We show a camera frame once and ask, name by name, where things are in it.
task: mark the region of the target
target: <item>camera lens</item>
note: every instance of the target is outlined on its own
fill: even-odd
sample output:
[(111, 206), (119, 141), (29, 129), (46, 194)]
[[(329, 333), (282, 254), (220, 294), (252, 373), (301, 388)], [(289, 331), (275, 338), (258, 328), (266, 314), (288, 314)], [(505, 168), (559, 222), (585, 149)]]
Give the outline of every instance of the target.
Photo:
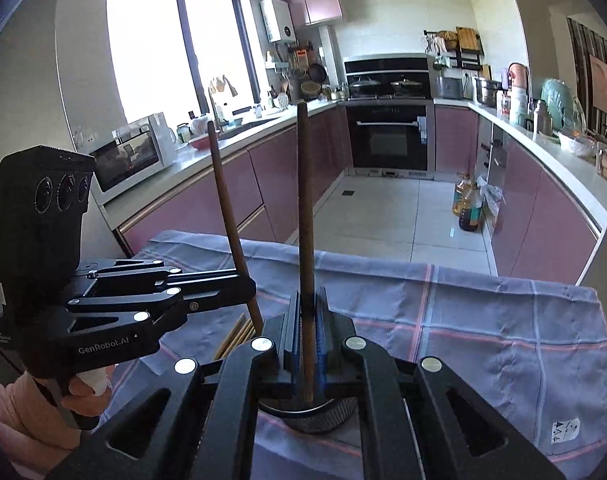
[(74, 197), (74, 177), (72, 175), (64, 175), (59, 183), (57, 190), (57, 205), (61, 211), (66, 211), (72, 203)]
[(53, 183), (46, 177), (41, 180), (35, 192), (35, 209), (39, 214), (46, 212), (53, 200)]
[(88, 198), (88, 177), (85, 176), (82, 178), (82, 181), (79, 183), (79, 187), (77, 189), (77, 199), (79, 202), (83, 202)]

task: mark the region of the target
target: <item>cooking oil bottle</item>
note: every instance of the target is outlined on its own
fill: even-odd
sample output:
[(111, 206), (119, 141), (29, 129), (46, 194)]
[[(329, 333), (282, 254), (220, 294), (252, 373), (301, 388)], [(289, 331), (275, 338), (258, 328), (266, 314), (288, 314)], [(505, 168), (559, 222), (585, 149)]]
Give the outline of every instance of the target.
[(455, 186), (455, 196), (453, 198), (453, 214), (456, 216), (459, 216), (461, 212), (461, 206), (459, 205), (461, 198), (472, 186), (469, 173), (460, 173), (459, 176), (461, 177), (461, 182)]
[(476, 231), (481, 221), (481, 207), (483, 199), (481, 192), (476, 184), (472, 186), (462, 195), (459, 200), (459, 227), (464, 231)]

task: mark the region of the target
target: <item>window frame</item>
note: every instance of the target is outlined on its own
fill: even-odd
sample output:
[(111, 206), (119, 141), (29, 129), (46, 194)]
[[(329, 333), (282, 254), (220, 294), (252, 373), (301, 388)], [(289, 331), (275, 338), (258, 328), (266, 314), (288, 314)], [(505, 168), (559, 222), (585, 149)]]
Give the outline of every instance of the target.
[[(246, 69), (248, 71), (248, 79), (250, 80), (250, 89), (252, 90), (252, 97), (255, 103), (260, 102), (260, 83), (257, 78), (257, 71), (255, 64), (252, 59), (252, 52), (250, 50), (250, 40), (248, 38), (248, 30), (244, 21), (244, 13), (242, 11), (242, 0), (231, 0), (232, 9), (234, 10), (234, 17), (237, 23), (237, 31), (242, 43), (242, 51), (244, 51), (244, 61)], [(210, 113), (210, 101), (206, 89), (201, 82), (199, 75), (199, 59), (195, 53), (195, 46), (192, 42), (192, 35), (190, 32), (190, 24), (188, 22), (188, 12), (186, 10), (186, 0), (177, 0), (177, 10), (180, 16), (181, 23), (181, 35), (183, 36), (184, 48), (186, 49), (186, 57), (188, 58), (188, 66), (190, 67), (190, 75), (192, 76), (192, 83), (195, 87), (195, 93), (197, 94), (197, 102), (201, 113)]]

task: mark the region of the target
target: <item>stove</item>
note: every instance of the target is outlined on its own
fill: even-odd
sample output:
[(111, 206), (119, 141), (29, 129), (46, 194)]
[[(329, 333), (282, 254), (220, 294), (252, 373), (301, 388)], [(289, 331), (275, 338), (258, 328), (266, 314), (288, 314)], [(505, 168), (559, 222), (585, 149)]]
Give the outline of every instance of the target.
[(344, 59), (354, 174), (434, 178), (431, 67), (426, 54)]

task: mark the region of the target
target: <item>oven handle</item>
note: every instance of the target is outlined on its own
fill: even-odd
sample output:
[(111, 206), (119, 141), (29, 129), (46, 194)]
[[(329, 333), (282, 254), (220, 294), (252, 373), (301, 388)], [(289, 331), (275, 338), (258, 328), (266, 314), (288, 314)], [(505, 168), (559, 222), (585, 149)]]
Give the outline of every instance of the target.
[(357, 121), (357, 126), (416, 126), (419, 127), (419, 123), (414, 121), (413, 123), (362, 123)]

